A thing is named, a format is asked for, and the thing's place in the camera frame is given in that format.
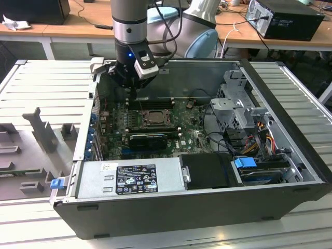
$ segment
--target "electronic component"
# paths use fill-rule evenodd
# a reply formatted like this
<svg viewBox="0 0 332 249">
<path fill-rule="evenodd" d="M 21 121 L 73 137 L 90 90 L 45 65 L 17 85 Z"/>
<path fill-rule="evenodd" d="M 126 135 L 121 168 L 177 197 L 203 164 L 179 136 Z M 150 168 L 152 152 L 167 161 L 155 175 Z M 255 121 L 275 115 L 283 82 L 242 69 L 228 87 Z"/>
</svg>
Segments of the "electronic component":
<svg viewBox="0 0 332 249">
<path fill-rule="evenodd" d="M 148 110 L 142 112 L 144 127 L 168 126 L 171 123 L 170 112 L 166 110 Z"/>
<path fill-rule="evenodd" d="M 243 182 L 259 182 L 262 184 L 277 183 L 284 173 L 289 169 L 289 164 L 285 161 L 264 161 L 256 163 L 255 167 L 238 168 Z"/>
<path fill-rule="evenodd" d="M 234 163 L 238 169 L 256 168 L 257 164 L 253 157 L 240 157 L 234 160 Z"/>
<path fill-rule="evenodd" d="M 167 147 L 167 136 L 163 134 L 132 135 L 129 138 L 132 150 L 161 150 Z"/>
<path fill-rule="evenodd" d="M 322 13 L 299 1 L 251 0 L 246 20 L 265 39 L 310 41 L 324 19 Z"/>
<path fill-rule="evenodd" d="M 226 188 L 237 186 L 236 178 L 227 153 L 182 154 L 180 164 L 188 168 L 190 182 L 186 188 Z"/>
</svg>

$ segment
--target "motherboard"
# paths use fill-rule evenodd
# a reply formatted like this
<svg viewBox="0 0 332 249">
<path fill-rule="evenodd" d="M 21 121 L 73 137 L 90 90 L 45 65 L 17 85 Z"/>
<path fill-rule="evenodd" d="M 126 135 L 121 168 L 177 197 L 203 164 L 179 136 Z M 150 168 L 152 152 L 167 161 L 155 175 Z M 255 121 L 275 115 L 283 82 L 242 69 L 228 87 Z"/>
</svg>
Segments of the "motherboard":
<svg viewBox="0 0 332 249">
<path fill-rule="evenodd" d="M 120 160 L 210 153 L 202 116 L 203 106 L 188 99 L 114 103 L 103 129 L 105 157 Z"/>
</svg>

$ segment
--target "blue latch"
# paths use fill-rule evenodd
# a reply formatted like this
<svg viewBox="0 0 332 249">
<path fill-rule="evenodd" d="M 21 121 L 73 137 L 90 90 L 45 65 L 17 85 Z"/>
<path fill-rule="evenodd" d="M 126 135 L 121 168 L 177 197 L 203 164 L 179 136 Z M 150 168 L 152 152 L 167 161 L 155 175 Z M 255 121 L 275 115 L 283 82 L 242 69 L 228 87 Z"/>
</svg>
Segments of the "blue latch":
<svg viewBox="0 0 332 249">
<path fill-rule="evenodd" d="M 253 157 L 239 157 L 234 161 L 237 168 L 256 168 L 257 164 Z"/>
<path fill-rule="evenodd" d="M 63 189 L 64 179 L 53 179 L 50 184 L 51 189 Z"/>
</svg>

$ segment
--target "metal case frame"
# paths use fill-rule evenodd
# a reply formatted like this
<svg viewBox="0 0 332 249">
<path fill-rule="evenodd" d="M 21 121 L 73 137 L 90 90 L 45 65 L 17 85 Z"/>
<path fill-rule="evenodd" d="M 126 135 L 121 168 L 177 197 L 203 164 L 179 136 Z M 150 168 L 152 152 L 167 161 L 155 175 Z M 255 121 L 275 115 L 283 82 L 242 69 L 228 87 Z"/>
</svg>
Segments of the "metal case frame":
<svg viewBox="0 0 332 249">
<path fill-rule="evenodd" d="M 203 60 L 187 61 L 201 63 Z M 284 134 L 289 137 L 291 144 L 300 152 L 304 163 L 315 171 L 315 180 L 278 185 L 201 189 L 186 193 L 145 193 L 143 196 L 77 199 L 84 162 L 80 160 L 79 154 L 76 155 L 75 150 L 75 163 L 70 174 L 66 197 L 55 198 L 54 209 L 79 238 L 129 236 L 280 219 L 299 204 L 318 200 L 332 190 L 332 172 L 261 77 L 247 60 L 234 64 L 264 100 L 269 112 L 278 118 L 277 122 L 283 128 Z M 92 105 L 88 105 L 89 115 L 91 110 Z M 81 125 L 76 149 L 82 145 L 79 142 L 82 142 L 81 139 L 84 139 L 85 144 L 87 129 L 85 131 L 83 125 L 84 122 Z"/>
</svg>

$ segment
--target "white cable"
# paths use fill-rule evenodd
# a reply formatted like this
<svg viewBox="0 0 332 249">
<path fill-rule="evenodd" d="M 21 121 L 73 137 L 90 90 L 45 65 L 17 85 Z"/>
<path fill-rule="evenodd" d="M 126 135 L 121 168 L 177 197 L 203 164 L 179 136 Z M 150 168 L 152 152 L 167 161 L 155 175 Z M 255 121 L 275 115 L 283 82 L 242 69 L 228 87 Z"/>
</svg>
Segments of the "white cable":
<svg viewBox="0 0 332 249">
<path fill-rule="evenodd" d="M 223 44 L 223 47 L 222 47 L 222 54 L 221 54 L 220 58 L 223 58 L 223 57 L 224 57 L 225 44 L 226 44 L 226 40 L 227 40 L 227 37 L 229 36 L 229 34 L 232 33 L 233 31 L 237 31 L 237 32 L 239 32 L 239 30 L 235 27 L 235 24 L 236 24 L 236 22 L 233 23 L 233 28 L 234 28 L 234 29 L 232 29 L 231 31 L 229 31 L 228 34 L 227 34 L 226 37 L 225 37 L 224 44 Z"/>
<path fill-rule="evenodd" d="M 240 24 L 251 22 L 251 21 L 257 21 L 257 19 L 255 18 L 255 19 L 247 20 L 246 22 L 240 22 Z M 239 32 L 239 30 L 235 27 L 235 24 L 238 24 L 238 22 L 233 23 L 233 29 L 231 31 L 229 31 L 228 34 L 225 37 L 224 44 L 223 44 L 223 47 L 222 47 L 222 54 L 221 54 L 220 58 L 224 57 L 225 44 L 226 44 L 226 40 L 227 40 L 227 37 L 229 36 L 229 34 L 232 33 L 233 31 Z"/>
</svg>

